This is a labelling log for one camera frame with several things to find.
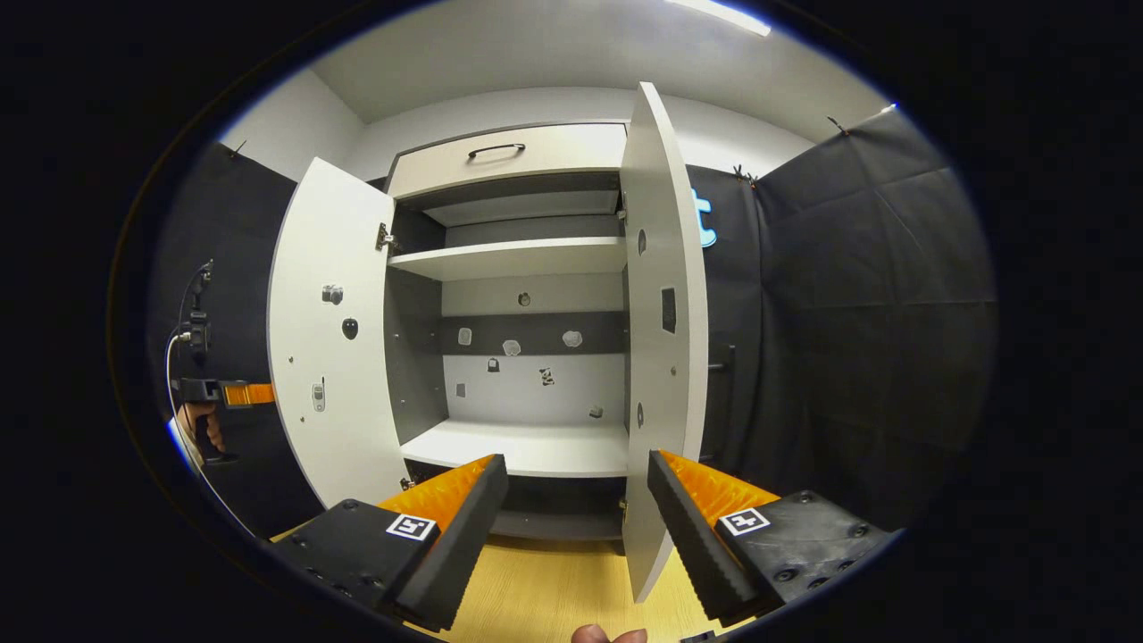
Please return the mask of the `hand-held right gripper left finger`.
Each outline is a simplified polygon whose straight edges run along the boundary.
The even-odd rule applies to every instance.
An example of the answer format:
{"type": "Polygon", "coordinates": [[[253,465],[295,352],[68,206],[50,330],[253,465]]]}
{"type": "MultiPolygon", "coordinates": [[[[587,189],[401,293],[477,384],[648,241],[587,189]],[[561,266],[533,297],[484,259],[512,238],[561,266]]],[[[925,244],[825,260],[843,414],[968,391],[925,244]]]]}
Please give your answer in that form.
{"type": "Polygon", "coordinates": [[[504,456],[486,455],[378,504],[344,499],[269,549],[371,614],[450,630],[507,489],[504,456]]]}

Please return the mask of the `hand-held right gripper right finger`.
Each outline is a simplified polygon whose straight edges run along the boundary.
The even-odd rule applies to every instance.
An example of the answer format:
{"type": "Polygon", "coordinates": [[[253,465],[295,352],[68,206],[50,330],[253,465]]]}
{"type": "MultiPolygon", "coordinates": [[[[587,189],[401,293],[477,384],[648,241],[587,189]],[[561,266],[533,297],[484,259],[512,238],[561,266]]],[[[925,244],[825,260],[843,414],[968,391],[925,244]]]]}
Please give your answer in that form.
{"type": "Polygon", "coordinates": [[[858,569],[897,533],[816,491],[784,497],[653,449],[647,485],[704,614],[764,617],[858,569]]]}

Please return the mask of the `cabinet door with camera sticker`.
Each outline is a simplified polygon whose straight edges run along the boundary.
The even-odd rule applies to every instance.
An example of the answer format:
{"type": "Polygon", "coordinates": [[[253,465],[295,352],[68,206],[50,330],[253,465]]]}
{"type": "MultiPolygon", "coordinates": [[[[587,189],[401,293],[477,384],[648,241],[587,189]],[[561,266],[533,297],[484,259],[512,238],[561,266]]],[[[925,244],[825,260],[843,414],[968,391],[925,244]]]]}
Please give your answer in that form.
{"type": "Polygon", "coordinates": [[[323,507],[378,504],[407,476],[387,389],[395,200],[314,158],[281,223],[267,286],[267,357],[281,424],[323,507]]]}

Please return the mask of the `beige double-door shoe cabinet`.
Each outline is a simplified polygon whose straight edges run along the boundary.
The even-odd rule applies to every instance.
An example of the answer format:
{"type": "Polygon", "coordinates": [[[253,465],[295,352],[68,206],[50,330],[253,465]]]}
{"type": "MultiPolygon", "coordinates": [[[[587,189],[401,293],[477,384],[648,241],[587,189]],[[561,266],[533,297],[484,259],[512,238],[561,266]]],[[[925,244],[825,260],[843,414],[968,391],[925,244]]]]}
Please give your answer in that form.
{"type": "MultiPolygon", "coordinates": [[[[624,123],[628,129],[637,88],[628,113],[620,119],[486,128],[403,151],[542,124],[604,122],[624,123]]],[[[321,156],[304,163],[296,185],[314,158],[321,156]]],[[[327,162],[343,170],[334,160],[327,162]]],[[[459,246],[551,238],[626,241],[620,168],[486,180],[419,196],[391,196],[395,217],[385,235],[387,259],[459,246]]],[[[371,186],[355,172],[343,171],[371,186]]],[[[373,187],[385,194],[386,186],[387,177],[373,187]]],[[[626,265],[609,274],[454,282],[387,267],[385,284],[387,389],[400,452],[401,445],[445,420],[513,426],[612,423],[623,426],[629,436],[626,265]]],[[[403,461],[407,481],[423,469],[454,468],[405,457],[403,461]]],[[[547,485],[555,496],[555,509],[523,508],[514,503],[499,513],[496,524],[503,533],[541,539],[617,540],[625,557],[626,476],[539,479],[509,473],[509,480],[527,491],[547,485]],[[567,519],[557,521],[555,511],[566,512],[567,519]]]]}

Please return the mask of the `cabinet door with headphone sticker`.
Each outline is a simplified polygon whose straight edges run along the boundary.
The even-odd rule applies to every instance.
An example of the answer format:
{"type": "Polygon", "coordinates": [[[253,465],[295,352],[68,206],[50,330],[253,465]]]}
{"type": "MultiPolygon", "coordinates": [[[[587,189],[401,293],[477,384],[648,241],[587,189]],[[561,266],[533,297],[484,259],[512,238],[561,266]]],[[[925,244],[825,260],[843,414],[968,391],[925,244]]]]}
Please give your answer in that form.
{"type": "Polygon", "coordinates": [[[673,549],[648,487],[657,449],[700,456],[709,302],[697,201],[668,108],[638,86],[620,168],[625,206],[630,431],[623,545],[631,597],[649,598],[673,549]]]}

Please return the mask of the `white cabinet shelf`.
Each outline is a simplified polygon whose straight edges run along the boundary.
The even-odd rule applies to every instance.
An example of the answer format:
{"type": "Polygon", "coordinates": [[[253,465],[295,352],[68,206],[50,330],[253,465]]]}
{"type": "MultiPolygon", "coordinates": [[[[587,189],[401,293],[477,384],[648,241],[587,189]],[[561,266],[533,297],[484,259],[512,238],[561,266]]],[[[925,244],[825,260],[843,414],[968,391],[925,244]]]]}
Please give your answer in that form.
{"type": "Polygon", "coordinates": [[[628,475],[628,431],[620,424],[513,426],[445,420],[401,445],[405,459],[456,467],[502,455],[510,475],[618,479],[628,475]]]}
{"type": "Polygon", "coordinates": [[[624,238],[551,238],[459,246],[393,256],[387,267],[429,280],[506,280],[551,274],[609,274],[626,265],[624,238]]]}

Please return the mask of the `black backdrop cloth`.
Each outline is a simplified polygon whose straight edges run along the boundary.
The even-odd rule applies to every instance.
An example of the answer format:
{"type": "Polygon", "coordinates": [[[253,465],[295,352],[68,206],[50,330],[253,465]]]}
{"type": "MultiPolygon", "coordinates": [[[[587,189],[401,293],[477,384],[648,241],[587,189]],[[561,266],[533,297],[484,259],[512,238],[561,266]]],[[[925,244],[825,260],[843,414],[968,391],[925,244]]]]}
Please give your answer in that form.
{"type": "MultiPolygon", "coordinates": [[[[736,346],[732,419],[711,464],[785,495],[815,489],[885,530],[946,484],[988,397],[996,280],[948,159],[905,116],[871,118],[748,186],[688,164],[718,232],[704,251],[712,341],[736,346]]],[[[296,180],[215,143],[171,204],[143,341],[159,405],[163,346],[195,267],[213,345],[205,376],[267,378],[265,289],[296,180]]],[[[273,408],[223,420],[239,460],[213,485],[263,538],[323,511],[273,408]]]]}

